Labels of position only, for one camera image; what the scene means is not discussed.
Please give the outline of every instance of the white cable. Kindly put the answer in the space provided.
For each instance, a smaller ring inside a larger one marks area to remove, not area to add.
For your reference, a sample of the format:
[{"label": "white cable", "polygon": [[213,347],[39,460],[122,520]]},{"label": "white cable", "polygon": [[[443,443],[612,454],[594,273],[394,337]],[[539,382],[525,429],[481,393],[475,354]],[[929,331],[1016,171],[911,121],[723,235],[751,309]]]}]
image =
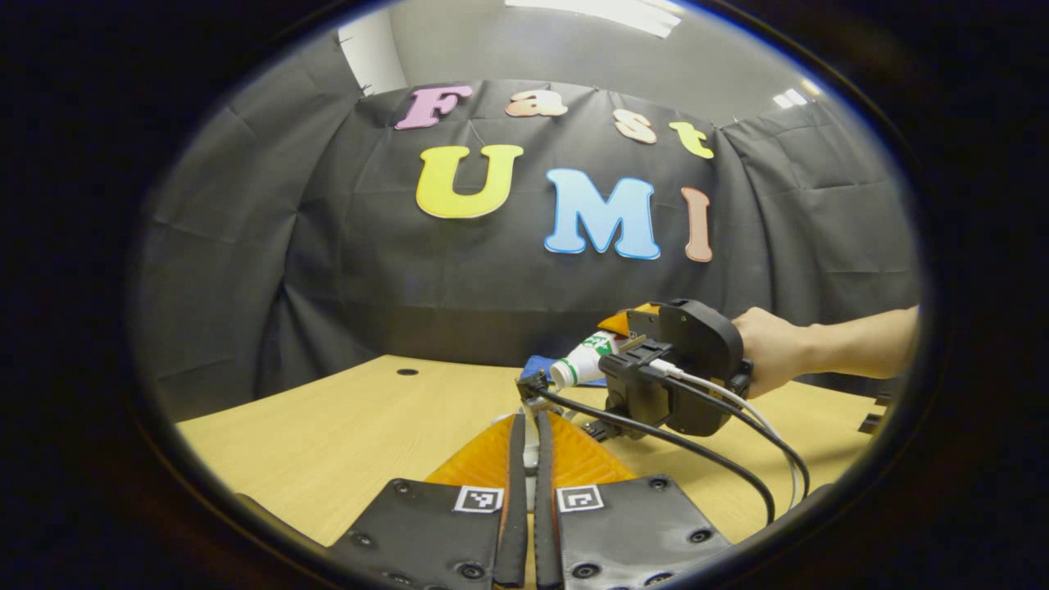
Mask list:
[{"label": "white cable", "polygon": [[[677,377],[678,379],[684,379],[685,381],[691,381],[692,383],[695,383],[698,385],[703,385],[707,388],[718,392],[719,394],[725,396],[732,402],[735,402],[737,405],[749,412],[754,417],[754,419],[761,422],[762,425],[765,426],[765,429],[768,430],[772,436],[783,440],[783,437],[780,437],[779,434],[776,433],[776,429],[772,427],[772,424],[770,424],[769,421],[766,420],[765,417],[762,416],[759,412],[754,409],[754,406],[750,405],[750,403],[748,403],[747,400],[735,395],[731,391],[719,385],[718,383],[708,381],[702,377],[689,375],[684,371],[682,371],[681,368],[678,368],[675,364],[666,362],[665,360],[656,359],[649,363],[649,366],[651,366],[657,371],[664,372],[667,375],[670,375],[671,377]],[[790,506],[788,508],[793,508],[794,506],[797,506],[798,502],[800,502],[800,499],[798,498],[798,491],[801,489],[801,477],[797,470],[797,465],[794,464],[794,461],[790,458],[790,455],[784,452],[784,457],[787,458],[787,463],[790,465],[790,475],[791,475]]]}]

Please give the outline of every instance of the black cable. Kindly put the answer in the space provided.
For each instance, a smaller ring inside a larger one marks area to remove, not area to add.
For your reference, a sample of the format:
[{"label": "black cable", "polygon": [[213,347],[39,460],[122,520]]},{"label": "black cable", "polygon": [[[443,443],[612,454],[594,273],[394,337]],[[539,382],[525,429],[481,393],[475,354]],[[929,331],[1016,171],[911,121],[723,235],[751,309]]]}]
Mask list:
[{"label": "black cable", "polygon": [[744,423],[746,423],[748,426],[750,426],[754,430],[757,430],[757,434],[768,439],[769,442],[778,446],[780,450],[786,452],[790,457],[790,460],[793,461],[795,465],[797,465],[798,470],[801,471],[801,478],[805,480],[805,492],[801,494],[801,498],[809,496],[809,467],[805,464],[805,461],[801,459],[801,457],[798,456],[798,454],[795,452],[794,449],[790,447],[790,445],[784,442],[783,439],[768,431],[765,428],[765,426],[763,426],[761,423],[757,422],[757,420],[754,420],[750,416],[747,416],[738,407],[724,400],[720,400],[714,396],[711,396],[710,394],[703,392],[702,389],[698,388],[691,383],[688,383],[682,379],[678,379],[677,377],[670,377],[670,376],[664,377],[663,379],[661,379],[661,381],[663,381],[664,383],[669,383],[681,389],[684,389],[689,394],[700,398],[704,402],[720,408],[722,412],[735,416]]},{"label": "black cable", "polygon": [[681,448],[684,448],[686,450],[690,450],[695,455],[699,455],[700,457],[705,457],[706,459],[713,461],[714,463],[721,465],[722,467],[725,467],[726,469],[740,476],[741,478],[746,480],[747,483],[753,486],[753,488],[757,490],[757,493],[762,494],[762,500],[765,501],[765,509],[768,512],[767,524],[772,524],[772,521],[775,520],[776,506],[775,506],[775,501],[772,499],[772,492],[769,491],[769,488],[765,485],[764,482],[762,482],[762,480],[757,476],[751,473],[743,466],[732,462],[730,459],[723,457],[710,450],[709,448],[699,445],[688,439],[679,437],[673,433],[668,433],[666,430],[662,430],[655,426],[649,426],[648,424],[638,422],[637,420],[624,418],[622,416],[612,414],[609,412],[603,412],[596,407],[591,407],[586,404],[575,402],[566,398],[562,398],[561,396],[558,396],[557,394],[552,394],[549,391],[539,391],[536,392],[536,394],[547,398],[548,400],[558,405],[563,405],[569,409],[575,409],[580,414],[593,416],[594,418],[604,420],[605,422],[609,422],[612,424],[617,424],[619,426],[622,426],[623,428],[629,428],[631,430],[644,433],[650,437],[656,437],[657,439],[664,440],[670,444],[680,446]]}]

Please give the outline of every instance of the green label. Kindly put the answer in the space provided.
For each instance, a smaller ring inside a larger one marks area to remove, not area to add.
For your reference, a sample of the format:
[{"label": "green label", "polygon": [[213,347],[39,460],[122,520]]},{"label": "green label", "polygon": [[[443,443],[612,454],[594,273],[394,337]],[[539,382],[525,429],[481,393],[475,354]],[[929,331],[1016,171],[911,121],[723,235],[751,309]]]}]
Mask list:
[{"label": "green label", "polygon": [[599,336],[597,334],[591,336],[590,338],[583,340],[582,344],[587,349],[594,349],[597,354],[604,356],[612,353],[612,342],[608,341],[604,336]]}]

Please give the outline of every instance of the human hand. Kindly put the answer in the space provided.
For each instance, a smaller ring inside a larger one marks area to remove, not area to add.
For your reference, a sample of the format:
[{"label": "human hand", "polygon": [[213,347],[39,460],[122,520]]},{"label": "human hand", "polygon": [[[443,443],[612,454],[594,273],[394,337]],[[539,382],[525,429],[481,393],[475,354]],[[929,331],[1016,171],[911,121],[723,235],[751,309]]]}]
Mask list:
[{"label": "human hand", "polygon": [[750,308],[732,323],[743,337],[743,354],[754,362],[749,398],[809,373],[813,342],[808,329],[759,308]]}]

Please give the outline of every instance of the black rubber strip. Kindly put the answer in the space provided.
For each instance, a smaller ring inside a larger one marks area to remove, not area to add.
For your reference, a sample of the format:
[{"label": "black rubber strip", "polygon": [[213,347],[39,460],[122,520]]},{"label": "black rubber strip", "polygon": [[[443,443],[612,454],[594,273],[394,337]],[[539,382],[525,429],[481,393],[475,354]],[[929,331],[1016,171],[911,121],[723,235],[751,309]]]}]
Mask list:
[{"label": "black rubber strip", "polygon": [[524,563],[528,557],[528,490],[524,487],[524,420],[514,417],[510,428],[510,454],[507,498],[502,505],[502,531],[495,553],[493,578],[504,588],[524,586]]},{"label": "black rubber strip", "polygon": [[561,556],[554,519],[554,431],[547,412],[536,414],[539,427],[539,472],[535,479],[535,584],[540,590],[561,586]]}]

